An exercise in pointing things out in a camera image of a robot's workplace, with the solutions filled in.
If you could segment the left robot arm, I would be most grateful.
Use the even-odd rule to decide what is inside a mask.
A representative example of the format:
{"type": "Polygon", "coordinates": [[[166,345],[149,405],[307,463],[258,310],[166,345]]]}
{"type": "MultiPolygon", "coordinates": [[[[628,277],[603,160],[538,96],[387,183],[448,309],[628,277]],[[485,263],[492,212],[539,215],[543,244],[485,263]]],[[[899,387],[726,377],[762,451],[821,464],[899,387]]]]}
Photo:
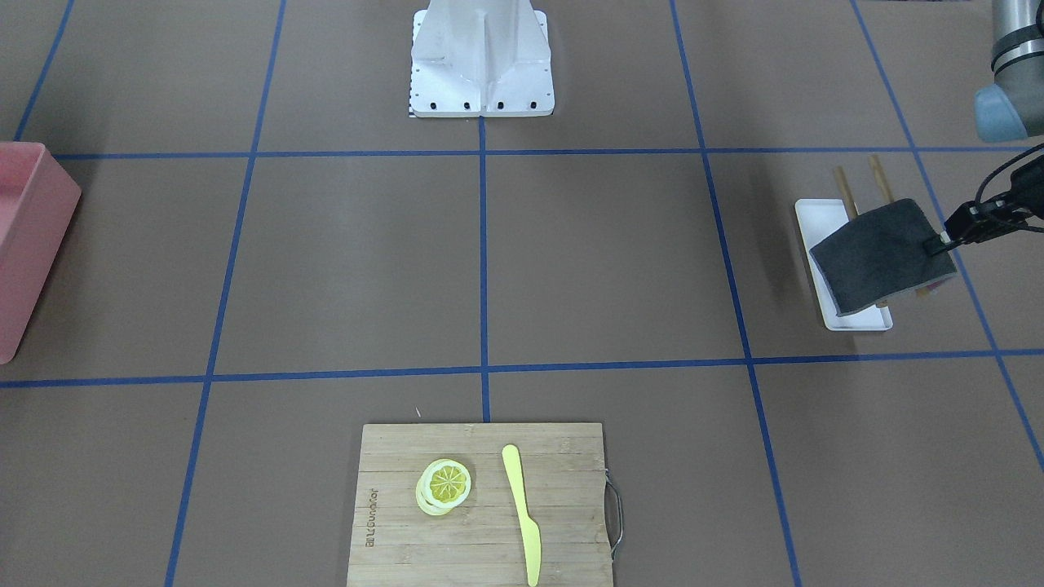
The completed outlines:
{"type": "MultiPolygon", "coordinates": [[[[994,1],[993,83],[975,93],[975,127],[984,143],[1042,137],[1043,33],[1040,1],[994,1]]],[[[1043,215],[1042,146],[1012,157],[988,174],[972,201],[962,204],[939,236],[924,246],[936,256],[1011,232],[1041,232],[1029,220],[1043,215]]]]}

